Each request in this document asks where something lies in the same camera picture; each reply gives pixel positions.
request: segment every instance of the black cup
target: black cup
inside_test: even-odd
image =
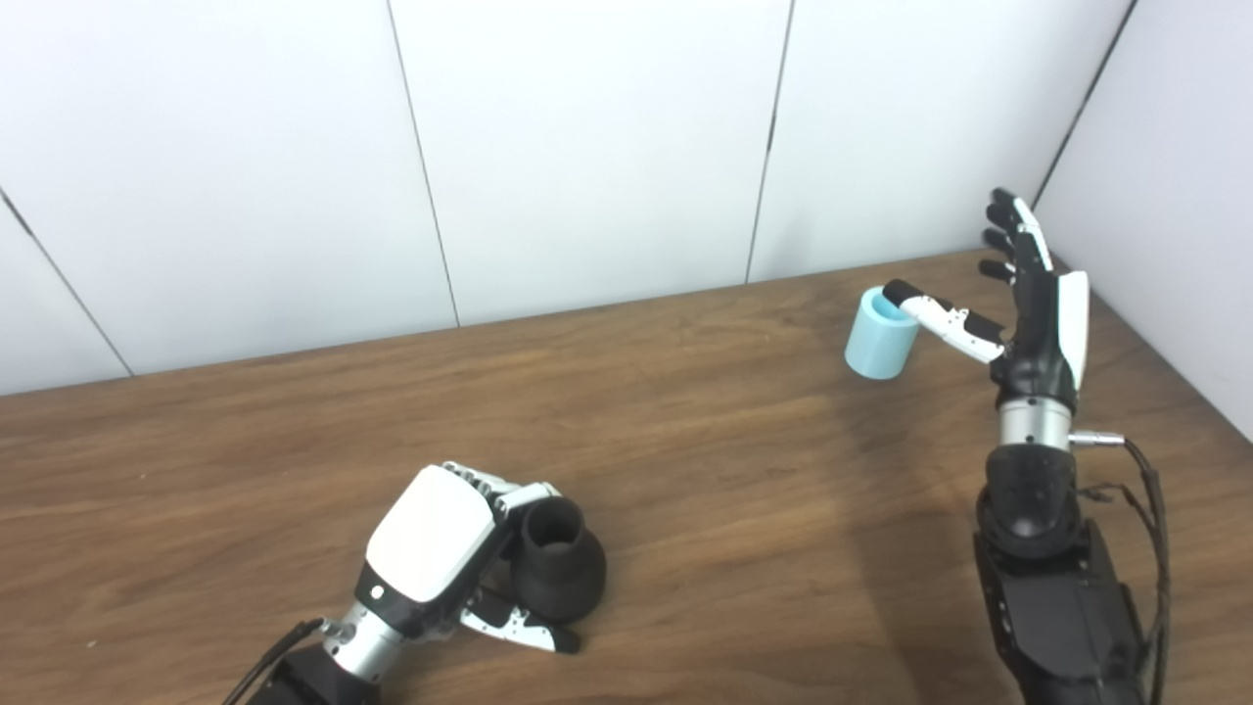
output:
[[[564,497],[541,500],[523,520],[523,553],[510,579],[517,604],[555,625],[591,612],[605,592],[605,550]]]

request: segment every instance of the black fingertip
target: black fingertip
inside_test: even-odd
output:
[[[578,654],[583,649],[583,640],[579,635],[561,627],[549,627],[553,635],[553,650],[558,654]]]
[[[1014,258],[1014,243],[1010,242],[1010,235],[1005,234],[1004,230],[996,229],[994,227],[984,229],[984,243],[996,249],[1001,254],[1005,254],[1010,259]]]
[[[992,220],[992,223],[999,225],[1001,229],[1004,230],[1015,229],[1012,210],[1010,210],[1007,205],[1001,205],[1000,203],[989,203],[985,213],[987,213],[987,219]]]
[[[900,308],[901,303],[906,299],[913,298],[915,296],[922,296],[922,289],[905,279],[893,278],[883,284],[883,298],[891,301],[897,308]]]
[[[1014,272],[1005,265],[1005,262],[997,262],[996,259],[980,259],[979,273],[1004,282],[1014,278]]]
[[[997,203],[997,204],[1004,205],[1006,208],[1012,208],[1014,207],[1014,200],[1016,198],[1017,198],[1017,194],[1015,194],[1012,190],[1005,188],[1004,185],[999,185],[999,187],[996,187],[996,188],[992,189],[992,203]]]

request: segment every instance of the white wall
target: white wall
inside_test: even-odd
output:
[[[125,368],[0,202],[0,394],[119,377]]]
[[[0,183],[137,373],[455,324],[386,3],[0,20]]]
[[[462,322],[742,283],[787,0],[393,0]]]
[[[1034,197],[1126,0],[797,0],[752,279],[979,245]]]
[[[917,255],[1125,1],[10,4],[0,184],[138,373]]]
[[[1040,202],[1049,242],[1253,440],[1253,4],[1131,15]]]

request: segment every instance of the white robotic hand cover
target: white robotic hand cover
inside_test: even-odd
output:
[[[477,490],[445,468],[427,466],[370,537],[366,561],[410,600],[430,602],[494,527],[491,507]]]

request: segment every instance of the panel seam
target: panel seam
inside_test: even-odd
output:
[[[392,25],[392,41],[396,44],[396,60],[400,63],[400,76],[405,83],[405,103],[408,105],[408,119],[413,125],[413,142],[417,143],[417,162],[422,167],[422,183],[426,185],[426,200],[431,205],[431,222],[435,225],[435,239],[440,244],[440,260],[444,263],[444,278],[449,284],[449,301],[452,303],[452,319],[461,327],[461,314],[457,311],[457,296],[452,289],[452,270],[449,268],[449,254],[444,248],[444,233],[440,229],[440,217],[435,212],[435,194],[431,192],[431,177],[426,169],[426,155],[422,152],[422,138],[417,133],[417,113],[413,111],[413,95],[408,90],[408,73],[405,70],[405,55],[400,49],[400,30],[396,29],[396,13],[391,0],[387,0],[387,19]]]
[[[127,364],[125,358],[122,357],[122,352],[118,351],[118,346],[113,343],[113,338],[109,337],[109,333],[104,332],[104,327],[100,326],[100,321],[98,321],[95,316],[91,314],[91,309],[86,307],[86,302],[84,302],[83,297],[79,296],[79,292],[70,283],[70,279],[65,277],[65,272],[63,272],[61,268],[56,265],[56,260],[54,260],[53,255],[49,254],[48,248],[44,247],[43,240],[40,240],[39,237],[35,235],[35,232],[30,229],[30,224],[26,222],[26,218],[21,215],[21,210],[19,210],[18,205],[15,205],[13,199],[9,198],[9,194],[5,193],[3,185],[0,185],[0,199],[4,200],[5,207],[9,208],[9,212],[13,213],[13,217],[18,220],[18,224],[21,225],[23,232],[25,232],[26,235],[30,237],[30,240],[35,243],[35,247],[39,248],[39,252],[40,254],[43,254],[44,260],[46,260],[48,264],[53,267],[53,270],[56,272],[56,277],[61,279],[61,284],[65,286],[65,289],[69,291],[70,296],[74,297],[74,302],[78,303],[79,308],[86,316],[86,319],[91,322],[91,327],[94,327],[95,332],[100,334],[100,338],[104,339],[104,343],[109,346],[109,349],[113,352],[113,357],[118,359],[119,364],[122,364],[122,369],[127,371],[127,377],[135,377],[135,372],[132,371],[130,366]]]
[[[774,101],[771,104],[771,128],[766,135],[766,155],[762,158],[762,178],[757,184],[757,208],[753,212],[753,233],[748,239],[748,263],[744,265],[744,283],[753,273],[753,253],[757,252],[757,228],[762,222],[762,197],[766,194],[766,174],[771,165],[771,150],[774,148],[774,125],[778,123],[779,93],[783,91],[783,69],[787,66],[787,48],[792,40],[792,15],[796,14],[796,0],[787,6],[787,24],[783,28],[783,51],[779,54],[779,74],[774,81]]]

